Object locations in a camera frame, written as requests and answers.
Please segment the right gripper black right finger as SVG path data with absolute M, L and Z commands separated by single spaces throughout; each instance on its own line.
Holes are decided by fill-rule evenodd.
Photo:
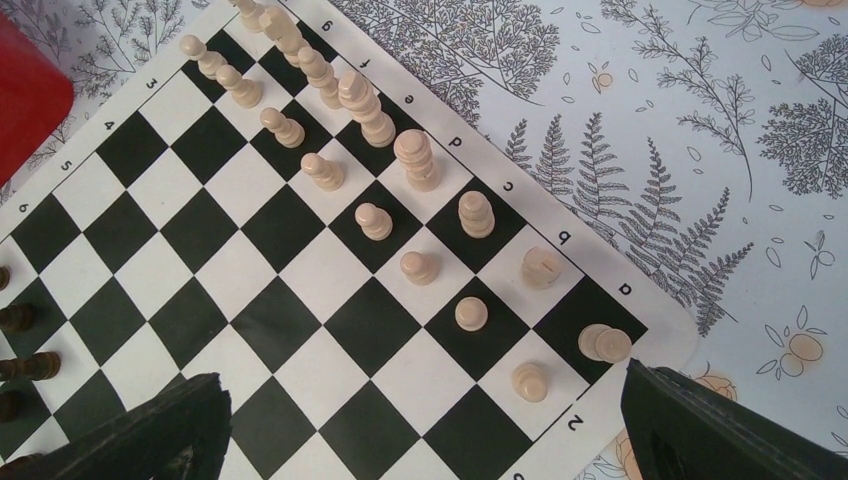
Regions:
M 844 479 L 847 460 L 668 367 L 630 360 L 621 410 L 645 479 Z

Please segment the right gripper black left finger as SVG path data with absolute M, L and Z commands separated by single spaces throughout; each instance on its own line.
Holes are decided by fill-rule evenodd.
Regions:
M 231 438 L 220 375 L 193 376 L 46 455 L 1 468 L 3 479 L 217 479 Z

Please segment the dark chess piece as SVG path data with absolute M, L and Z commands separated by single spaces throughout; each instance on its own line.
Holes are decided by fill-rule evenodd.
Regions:
M 28 379 L 48 380 L 55 377 L 61 368 L 61 358 L 56 352 L 39 352 L 28 358 L 1 361 L 1 381 Z
M 0 327 L 4 333 L 28 330 L 34 321 L 35 310 L 29 304 L 12 304 L 0 310 Z

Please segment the light chess rook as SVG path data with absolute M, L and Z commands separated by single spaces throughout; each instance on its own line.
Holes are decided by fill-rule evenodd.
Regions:
M 615 364 L 631 354 L 633 344 L 623 330 L 591 324 L 579 334 L 578 347 L 590 360 Z

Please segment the light chess pawn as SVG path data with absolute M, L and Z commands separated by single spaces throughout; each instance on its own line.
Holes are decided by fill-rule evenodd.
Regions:
M 418 251 L 404 253 L 400 259 L 400 268 L 407 280 L 418 286 L 432 283 L 439 273 L 435 257 Z
M 242 108 L 256 107 L 262 100 L 261 84 L 244 78 L 229 64 L 222 65 L 216 70 L 215 79 L 231 94 L 236 104 Z
M 373 203 L 365 202 L 355 209 L 355 220 L 363 234 L 374 241 L 385 240 L 392 231 L 391 216 Z
M 341 165 L 327 160 L 317 153 L 307 153 L 301 158 L 301 170 L 312 179 L 316 186 L 325 191 L 335 191 L 344 183 Z
M 455 307 L 455 320 L 458 326 L 465 331 L 478 331 L 485 326 L 488 320 L 488 308 L 478 297 L 464 297 Z
M 530 403 L 539 403 L 549 393 L 550 380 L 545 370 L 534 362 L 518 365 L 511 374 L 514 392 Z
M 275 108 L 264 108 L 260 112 L 260 121 L 276 141 L 286 148 L 297 148 L 305 140 L 305 130 L 301 124 Z

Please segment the light chess knight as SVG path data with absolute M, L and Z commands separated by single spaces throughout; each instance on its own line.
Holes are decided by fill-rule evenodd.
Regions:
M 561 276 L 563 265 L 560 257 L 553 251 L 534 246 L 529 249 L 521 264 L 521 276 L 531 289 L 550 288 Z

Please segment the light chess bishop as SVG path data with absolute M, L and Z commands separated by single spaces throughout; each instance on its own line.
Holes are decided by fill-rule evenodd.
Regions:
M 494 230 L 491 203 L 479 191 L 467 191 L 458 201 L 458 216 L 463 231 L 472 238 L 485 238 Z

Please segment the black and white chessboard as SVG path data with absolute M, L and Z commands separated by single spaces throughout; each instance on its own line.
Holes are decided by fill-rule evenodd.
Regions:
M 177 46 L 159 53 L 1 209 L 3 305 L 32 305 L 5 358 L 54 351 L 59 374 L 18 382 L 20 416 L 1 458 L 47 453 L 216 372 L 232 398 L 225 479 L 570 479 L 623 428 L 624 362 L 585 357 L 591 324 L 623 330 L 635 358 L 682 366 L 698 336 L 688 313 L 469 127 L 334 6 L 289 1 L 306 40 L 338 72 L 376 86 L 397 129 L 429 137 L 440 184 L 414 190 L 391 147 L 376 148 L 236 10 L 209 7 L 189 33 L 261 84 L 244 109 Z M 267 107 L 305 130 L 286 148 Z M 301 170 L 317 153 L 344 183 Z M 458 201 L 489 200 L 485 238 Z M 367 238 L 355 209 L 393 222 Z M 563 265 L 544 290 L 521 276 L 540 246 Z M 400 268 L 439 265 L 430 284 Z M 488 308 L 461 329 L 464 297 Z M 540 365 L 539 403 L 513 370 Z

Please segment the floral patterned table mat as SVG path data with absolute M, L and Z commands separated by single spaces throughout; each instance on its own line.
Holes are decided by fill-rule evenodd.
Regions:
M 688 313 L 685 375 L 846 454 L 845 2 L 324 2 Z M 3 2 L 75 104 L 1 209 L 167 48 L 220 85 L 220 3 Z M 622 428 L 572 478 L 638 475 Z

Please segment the red plastic tray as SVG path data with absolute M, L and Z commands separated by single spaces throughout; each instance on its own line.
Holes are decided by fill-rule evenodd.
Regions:
M 69 78 L 1 16 L 1 182 L 6 183 L 67 117 Z

